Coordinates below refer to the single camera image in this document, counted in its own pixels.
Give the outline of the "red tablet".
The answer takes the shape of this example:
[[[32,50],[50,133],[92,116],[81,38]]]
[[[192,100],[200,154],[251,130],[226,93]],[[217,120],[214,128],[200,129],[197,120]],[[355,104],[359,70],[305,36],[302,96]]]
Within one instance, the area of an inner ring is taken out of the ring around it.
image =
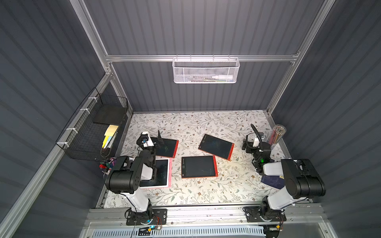
[[[218,177],[215,156],[190,156],[181,158],[183,179]]]
[[[159,157],[175,158],[179,141],[163,138],[163,144],[159,144],[156,137],[151,138],[156,147],[156,155]]]
[[[227,161],[231,160],[234,143],[205,134],[198,146],[198,150],[212,154]]]

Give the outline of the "pink white writing tablet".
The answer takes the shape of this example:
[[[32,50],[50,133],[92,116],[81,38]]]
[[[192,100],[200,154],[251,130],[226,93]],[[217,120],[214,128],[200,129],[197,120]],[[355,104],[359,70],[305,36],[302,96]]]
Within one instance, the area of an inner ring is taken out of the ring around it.
[[[172,158],[159,158],[156,160],[156,176],[151,180],[142,180],[142,189],[169,188],[172,179]]]

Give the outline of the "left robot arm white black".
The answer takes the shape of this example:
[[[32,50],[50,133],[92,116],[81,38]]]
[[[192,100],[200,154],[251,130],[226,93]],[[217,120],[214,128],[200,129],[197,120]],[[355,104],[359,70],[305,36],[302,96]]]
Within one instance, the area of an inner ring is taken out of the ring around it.
[[[142,150],[131,162],[129,156],[117,158],[116,164],[109,172],[105,186],[115,193],[125,196],[132,205],[131,210],[139,216],[153,215],[152,204],[140,188],[142,180],[151,180],[156,176],[156,150],[164,144],[161,134],[154,143],[149,132],[144,131],[137,139],[137,145]]]

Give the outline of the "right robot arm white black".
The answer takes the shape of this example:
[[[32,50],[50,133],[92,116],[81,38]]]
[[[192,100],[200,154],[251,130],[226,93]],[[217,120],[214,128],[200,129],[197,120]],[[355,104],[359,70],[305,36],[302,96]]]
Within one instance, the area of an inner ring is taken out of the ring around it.
[[[284,178],[284,187],[261,201],[259,215],[263,221],[270,222],[278,218],[280,222],[283,222],[282,212],[286,207],[325,195],[325,184],[309,159],[282,159],[271,162],[271,145],[262,140],[253,124],[251,128],[258,142],[253,142],[253,145],[247,142],[246,145],[253,154],[252,164],[256,172],[260,175]]]

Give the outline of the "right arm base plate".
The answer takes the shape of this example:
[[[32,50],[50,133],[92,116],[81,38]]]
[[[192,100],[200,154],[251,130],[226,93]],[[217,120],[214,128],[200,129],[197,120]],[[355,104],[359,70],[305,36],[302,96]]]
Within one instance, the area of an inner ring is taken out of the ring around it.
[[[247,222],[280,222],[287,221],[285,213],[282,210],[272,210],[261,206],[245,206],[242,208]]]

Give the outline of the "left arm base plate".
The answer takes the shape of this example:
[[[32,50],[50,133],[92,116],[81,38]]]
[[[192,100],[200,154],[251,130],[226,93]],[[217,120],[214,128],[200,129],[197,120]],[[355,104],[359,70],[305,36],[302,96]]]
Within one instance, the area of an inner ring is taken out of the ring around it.
[[[128,210],[125,213],[127,226],[138,225],[166,225],[168,217],[167,209],[148,209],[146,212],[137,213],[132,210]]]

